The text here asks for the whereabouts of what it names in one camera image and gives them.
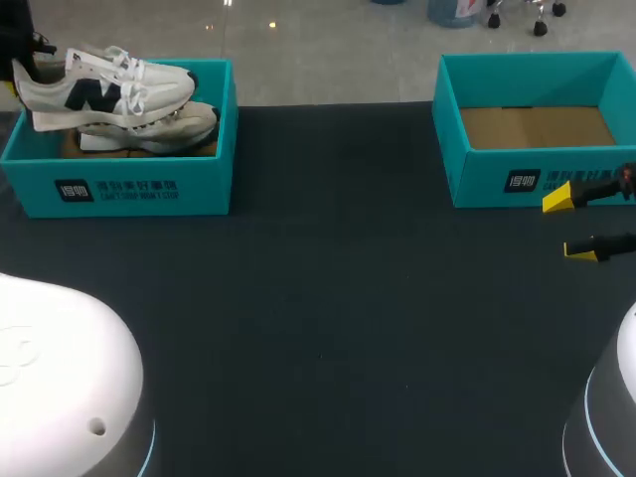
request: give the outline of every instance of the chair wheel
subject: chair wheel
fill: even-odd
[[[499,18],[499,15],[493,13],[488,19],[488,28],[499,28],[500,25],[501,19]]]
[[[535,36],[542,37],[548,32],[548,25],[544,22],[536,22],[535,23]]]
[[[564,3],[553,3],[553,13],[556,17],[562,17],[565,15],[565,4]]]

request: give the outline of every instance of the dark tabletop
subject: dark tabletop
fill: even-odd
[[[228,217],[29,221],[0,185],[0,270],[128,324],[166,477],[560,477],[636,299],[635,257],[561,243],[635,212],[454,210],[429,103],[242,108]]]

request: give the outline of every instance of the screw hole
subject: screw hole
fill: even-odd
[[[91,419],[88,423],[88,430],[95,435],[102,436],[106,434],[106,424],[100,418]]]

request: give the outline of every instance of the white sneaker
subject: white sneaker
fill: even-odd
[[[93,122],[138,127],[183,106],[194,93],[195,79],[182,68],[146,63],[110,47],[95,54],[69,49],[47,83],[34,82],[13,61],[18,94],[33,112],[36,131],[71,129]]]
[[[217,109],[190,101],[169,116],[134,129],[111,124],[79,127],[79,148],[84,152],[143,149],[153,154],[172,154],[206,141],[218,124]]]

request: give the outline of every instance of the chair leg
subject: chair leg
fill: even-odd
[[[537,22],[535,23],[535,36],[542,37],[548,32],[548,25],[546,25],[546,22],[544,22],[544,14],[546,12],[546,5],[544,4],[544,0],[539,0],[534,3],[537,3],[537,5],[539,5],[539,18],[537,19]]]
[[[565,4],[562,2],[559,2],[558,0],[555,1],[555,3],[553,3],[553,14],[556,17],[562,17],[563,15],[565,15]]]
[[[501,25],[501,19],[499,18],[499,7],[502,6],[502,4],[505,2],[506,0],[488,0],[488,5],[495,5],[495,8],[493,9],[493,13],[490,14],[490,18],[488,19],[488,28],[499,28]]]

